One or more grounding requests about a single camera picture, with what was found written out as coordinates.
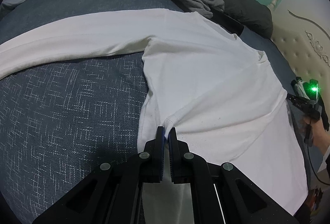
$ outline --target person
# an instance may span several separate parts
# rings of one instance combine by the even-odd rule
[[[318,147],[322,155],[324,156],[324,160],[327,164],[327,172],[330,177],[330,135],[327,134],[323,127],[322,119],[313,120],[309,117],[304,117],[304,122],[306,124],[311,124],[311,131],[313,135],[313,145]],[[308,195],[305,202],[298,209],[294,217],[298,220],[300,224],[308,224],[310,223],[311,211],[308,207],[309,201],[311,199],[311,195]],[[326,220],[324,223],[330,223],[330,208],[329,212],[326,216]]]

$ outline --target cream headboard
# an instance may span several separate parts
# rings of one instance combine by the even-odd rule
[[[303,14],[274,11],[277,0],[268,8],[273,17],[273,35],[276,44],[291,69],[304,81],[319,81],[320,93],[326,110],[330,111],[330,35],[316,22]]]

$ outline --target mattress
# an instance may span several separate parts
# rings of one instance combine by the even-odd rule
[[[0,44],[69,16],[146,8],[179,11],[170,0],[27,0],[0,21]],[[253,36],[248,29],[243,41],[244,35]],[[256,37],[248,44],[261,47]],[[285,62],[274,68],[266,53],[289,90],[287,78],[280,78],[289,76]],[[0,81],[0,190],[22,223],[31,223],[103,160],[115,164],[136,153],[147,93],[141,56],[50,63]]]

